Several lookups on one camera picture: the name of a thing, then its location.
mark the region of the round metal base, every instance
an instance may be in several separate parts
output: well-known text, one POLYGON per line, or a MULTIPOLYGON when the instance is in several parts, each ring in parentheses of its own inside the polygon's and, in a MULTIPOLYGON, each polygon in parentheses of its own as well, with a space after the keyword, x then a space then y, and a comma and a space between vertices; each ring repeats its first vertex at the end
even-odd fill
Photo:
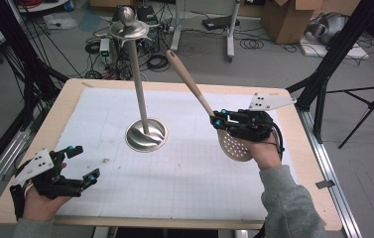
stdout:
POLYGON ((150 118, 147 121, 149 122, 149 134, 144 134, 141 120, 134 122, 127 129, 125 141, 134 151, 156 151, 165 144, 168 138, 168 129, 162 122, 150 118))

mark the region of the slotted spoon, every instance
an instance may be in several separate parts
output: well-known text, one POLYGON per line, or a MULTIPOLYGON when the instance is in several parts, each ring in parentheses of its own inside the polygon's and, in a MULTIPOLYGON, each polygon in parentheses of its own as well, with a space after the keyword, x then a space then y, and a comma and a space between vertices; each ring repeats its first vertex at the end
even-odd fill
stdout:
MULTIPOLYGON (((192 79, 191 75, 177 55, 175 55, 175 53, 172 51, 166 51, 166 57, 174 66, 175 71, 187 85, 189 90, 193 93, 196 99, 198 99, 199 103, 201 103, 208 115, 214 116, 211 107, 208 105, 201 91, 196 86, 195 81, 192 79)), ((236 141, 235 138, 231 137, 226 131, 217 130, 217 136, 221 149, 230 159, 238 162, 247 162, 252 159, 251 153, 248 151, 248 149, 242 143, 236 141)))

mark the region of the human hand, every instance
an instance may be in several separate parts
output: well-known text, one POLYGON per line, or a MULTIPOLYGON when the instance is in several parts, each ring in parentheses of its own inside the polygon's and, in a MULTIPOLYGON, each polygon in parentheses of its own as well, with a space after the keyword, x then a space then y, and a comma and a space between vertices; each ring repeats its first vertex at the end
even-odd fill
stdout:
POLYGON ((34 186, 26 192, 25 210, 23 219, 33 221, 51 221, 61 206, 71 199, 70 196, 58 196, 55 199, 49 199, 39 195, 34 186))
POLYGON ((257 162, 258 168, 260 168, 261 171, 273 169, 282 165, 273 134, 270 134, 270 137, 267 138, 267 140, 259 143, 245 141, 238 138, 236 138, 236 140, 248 148, 251 152, 252 158, 257 162))

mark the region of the grid paper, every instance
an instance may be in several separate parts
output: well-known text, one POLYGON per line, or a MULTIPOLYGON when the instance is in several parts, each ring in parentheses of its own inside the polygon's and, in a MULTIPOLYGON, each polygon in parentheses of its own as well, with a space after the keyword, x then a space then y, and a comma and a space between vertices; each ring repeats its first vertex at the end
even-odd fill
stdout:
MULTIPOLYGON (((129 125, 140 119, 135 90, 86 88, 56 150, 82 146, 65 160, 62 174, 81 179, 100 168, 98 183, 65 204, 59 215, 264 220, 263 186, 257 164, 239 163, 221 150, 217 132, 189 92, 144 91, 147 114, 168 128, 157 151, 136 152, 125 142, 129 125)), ((213 110, 247 108, 253 95, 205 93, 213 110)), ((280 126, 275 111, 269 112, 280 126)), ((286 147, 283 164, 290 165, 286 147)))

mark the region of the metal ball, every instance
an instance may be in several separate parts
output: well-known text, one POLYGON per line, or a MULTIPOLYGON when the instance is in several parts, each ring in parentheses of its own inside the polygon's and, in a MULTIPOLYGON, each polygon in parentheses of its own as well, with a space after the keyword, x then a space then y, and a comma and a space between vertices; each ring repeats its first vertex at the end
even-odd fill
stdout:
POLYGON ((119 21, 125 27, 131 27, 135 21, 134 11, 130 7, 121 7, 118 12, 119 21))

